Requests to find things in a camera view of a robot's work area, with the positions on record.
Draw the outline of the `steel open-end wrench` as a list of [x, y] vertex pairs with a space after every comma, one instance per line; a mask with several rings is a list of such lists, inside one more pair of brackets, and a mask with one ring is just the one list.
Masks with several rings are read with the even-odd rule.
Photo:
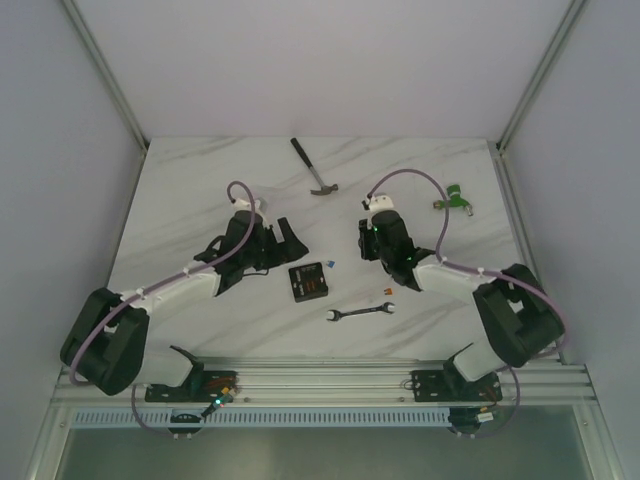
[[367, 315], [374, 313], [394, 314], [396, 306], [392, 302], [385, 302], [376, 307], [361, 308], [350, 311], [340, 311], [331, 309], [327, 311], [326, 320], [329, 322], [338, 322], [343, 318], [359, 315]]

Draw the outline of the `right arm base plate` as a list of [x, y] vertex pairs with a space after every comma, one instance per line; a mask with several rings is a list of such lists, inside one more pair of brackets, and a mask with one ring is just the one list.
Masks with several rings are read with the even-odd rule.
[[409, 386], [419, 403], [497, 403], [503, 399], [496, 373], [467, 381], [459, 373], [445, 370], [414, 370]]

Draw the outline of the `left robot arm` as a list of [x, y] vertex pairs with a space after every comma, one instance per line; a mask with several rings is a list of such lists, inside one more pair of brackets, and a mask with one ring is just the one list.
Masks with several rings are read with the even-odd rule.
[[177, 345], [158, 347], [153, 328], [239, 283], [247, 270], [267, 271], [306, 256], [309, 249], [286, 218], [275, 225], [238, 211], [224, 234], [156, 289], [89, 294], [67, 335], [60, 359], [77, 383], [113, 396], [131, 385], [167, 386], [182, 402], [198, 399], [205, 381], [198, 358]]

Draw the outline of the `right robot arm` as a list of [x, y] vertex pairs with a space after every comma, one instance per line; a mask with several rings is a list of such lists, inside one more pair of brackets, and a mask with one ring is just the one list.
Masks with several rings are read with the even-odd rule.
[[564, 322], [528, 267], [515, 263], [490, 274], [452, 268], [438, 260], [435, 251], [414, 245], [395, 210], [361, 219], [358, 230], [361, 258], [380, 262], [396, 284], [443, 294], [477, 309], [484, 336], [444, 364], [443, 387], [451, 397], [468, 397], [483, 377], [521, 367], [564, 337]]

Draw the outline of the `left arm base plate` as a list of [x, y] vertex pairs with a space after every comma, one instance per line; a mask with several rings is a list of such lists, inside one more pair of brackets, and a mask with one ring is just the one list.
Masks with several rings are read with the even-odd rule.
[[238, 373], [233, 370], [204, 370], [191, 373], [177, 387], [152, 384], [146, 389], [144, 400], [149, 403], [210, 403], [223, 395], [222, 390], [233, 390]]

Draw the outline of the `aluminium frame rail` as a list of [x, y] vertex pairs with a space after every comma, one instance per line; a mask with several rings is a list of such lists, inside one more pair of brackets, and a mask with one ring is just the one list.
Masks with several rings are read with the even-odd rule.
[[126, 99], [115, 75], [113, 74], [109, 63], [102, 52], [94, 34], [92, 33], [79, 5], [74, 0], [61, 0], [60, 4], [65, 12], [66, 17], [70, 21], [73, 30], [79, 38], [84, 51], [94, 66], [99, 80], [105, 88], [112, 104], [119, 114], [124, 126], [133, 138], [139, 149], [146, 153], [148, 151], [150, 141], [145, 137], [143, 130], [138, 122], [133, 109]]

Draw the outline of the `black fuse box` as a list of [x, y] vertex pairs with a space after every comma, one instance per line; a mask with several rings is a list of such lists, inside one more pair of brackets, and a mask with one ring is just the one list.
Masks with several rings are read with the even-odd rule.
[[329, 294], [321, 262], [292, 267], [288, 274], [296, 303], [323, 298]]

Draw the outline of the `claw hammer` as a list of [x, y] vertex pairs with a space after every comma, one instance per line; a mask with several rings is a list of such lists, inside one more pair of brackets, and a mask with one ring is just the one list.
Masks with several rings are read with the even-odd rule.
[[305, 164], [305, 166], [307, 167], [307, 169], [309, 170], [309, 172], [312, 174], [312, 176], [314, 177], [314, 179], [316, 180], [316, 182], [318, 183], [319, 187], [315, 190], [311, 190], [310, 194], [313, 196], [327, 196], [330, 195], [333, 192], [336, 192], [339, 190], [339, 186], [337, 184], [330, 184], [327, 185], [322, 178], [320, 177], [319, 173], [316, 171], [313, 163], [311, 162], [309, 156], [307, 155], [306, 151], [304, 150], [304, 148], [302, 147], [302, 145], [300, 144], [299, 140], [297, 138], [291, 138], [290, 139], [290, 143], [293, 146], [294, 150], [296, 151], [296, 153], [298, 154], [298, 156], [300, 157], [300, 159], [303, 161], [303, 163]]

